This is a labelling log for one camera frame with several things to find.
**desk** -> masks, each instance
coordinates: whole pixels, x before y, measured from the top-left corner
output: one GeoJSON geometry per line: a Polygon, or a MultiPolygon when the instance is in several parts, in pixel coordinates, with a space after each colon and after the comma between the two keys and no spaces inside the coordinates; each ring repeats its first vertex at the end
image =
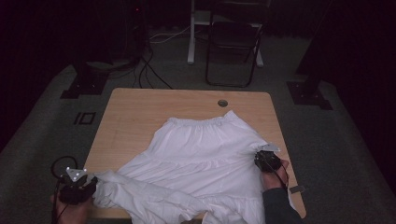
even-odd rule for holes
{"type": "MultiPolygon", "coordinates": [[[[195,56],[195,25],[209,25],[210,12],[195,10],[195,0],[191,0],[191,17],[190,17],[190,44],[189,44],[189,55],[187,57],[187,63],[194,63],[195,56]]],[[[258,67],[263,67],[262,54],[257,54],[256,64],[258,67]]]]}
{"type": "MultiPolygon", "coordinates": [[[[229,110],[255,129],[267,142],[281,148],[278,156],[290,160],[271,97],[265,92],[181,91],[115,89],[92,143],[85,168],[90,173],[117,171],[135,155],[146,150],[154,133],[171,117],[211,119],[229,110]],[[219,100],[228,105],[220,107],[219,100]]],[[[292,165],[290,187],[297,185],[292,165]]],[[[291,195],[301,217],[305,217],[300,193],[291,195]]],[[[122,209],[93,208],[91,217],[130,218],[122,209]]]]}

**white fabric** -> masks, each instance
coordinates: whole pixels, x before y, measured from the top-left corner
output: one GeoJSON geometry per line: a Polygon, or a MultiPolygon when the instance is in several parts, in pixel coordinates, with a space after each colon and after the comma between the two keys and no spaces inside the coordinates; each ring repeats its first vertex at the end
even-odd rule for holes
{"type": "Polygon", "coordinates": [[[254,155],[266,142],[233,111],[207,120],[170,118],[143,153],[99,178],[99,207],[122,207],[133,223],[264,223],[254,155]]]}

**hand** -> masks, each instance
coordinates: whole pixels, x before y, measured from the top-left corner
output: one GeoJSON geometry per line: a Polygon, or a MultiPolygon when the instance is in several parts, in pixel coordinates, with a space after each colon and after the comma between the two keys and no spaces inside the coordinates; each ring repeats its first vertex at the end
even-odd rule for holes
{"type": "MultiPolygon", "coordinates": [[[[288,168],[289,162],[283,160],[281,160],[280,162],[282,162],[283,167],[280,167],[276,171],[276,173],[282,179],[283,183],[288,185],[289,177],[288,174],[286,173],[286,168],[288,168]]],[[[274,173],[262,172],[262,185],[264,186],[264,190],[283,188],[282,183],[274,173]]]]}
{"type": "Polygon", "coordinates": [[[62,203],[59,198],[56,201],[58,224],[85,224],[88,218],[88,210],[92,206],[92,198],[85,203],[77,205],[62,203]]]}

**floor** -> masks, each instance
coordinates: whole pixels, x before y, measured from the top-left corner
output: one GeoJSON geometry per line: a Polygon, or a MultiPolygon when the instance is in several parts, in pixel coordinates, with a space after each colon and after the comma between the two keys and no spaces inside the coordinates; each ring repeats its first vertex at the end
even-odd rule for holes
{"type": "MultiPolygon", "coordinates": [[[[179,33],[180,29],[152,31],[179,33]]],[[[187,64],[188,35],[169,40],[152,39],[156,74],[173,89],[218,91],[266,91],[272,96],[279,124],[300,185],[305,223],[394,223],[396,199],[379,173],[351,117],[338,98],[336,88],[321,82],[319,89],[332,106],[295,105],[287,82],[304,82],[295,74],[309,40],[264,36],[264,67],[255,71],[253,82],[244,89],[214,87],[205,83],[205,41],[197,40],[195,63],[187,64]]],[[[76,75],[66,67],[48,85],[35,108],[0,154],[0,223],[50,222],[50,195],[56,179],[53,161],[71,155],[83,165],[96,130],[115,88],[168,89],[151,70],[135,69],[110,74],[101,95],[60,99],[76,75]],[[78,113],[94,113],[92,124],[78,124],[78,113]]],[[[230,66],[213,69],[226,78],[230,66]]],[[[90,219],[89,223],[130,223],[130,220],[90,219]]]]}

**black chair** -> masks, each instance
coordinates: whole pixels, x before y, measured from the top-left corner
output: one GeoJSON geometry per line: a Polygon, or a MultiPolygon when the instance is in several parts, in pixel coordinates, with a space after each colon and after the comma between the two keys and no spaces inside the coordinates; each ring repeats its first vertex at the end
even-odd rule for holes
{"type": "Polygon", "coordinates": [[[250,84],[259,52],[264,24],[268,21],[268,3],[262,0],[217,1],[210,8],[210,23],[206,51],[205,79],[210,85],[246,87],[250,84]],[[212,82],[209,80],[211,48],[236,49],[247,53],[244,62],[253,52],[248,81],[239,83],[212,82]]]}

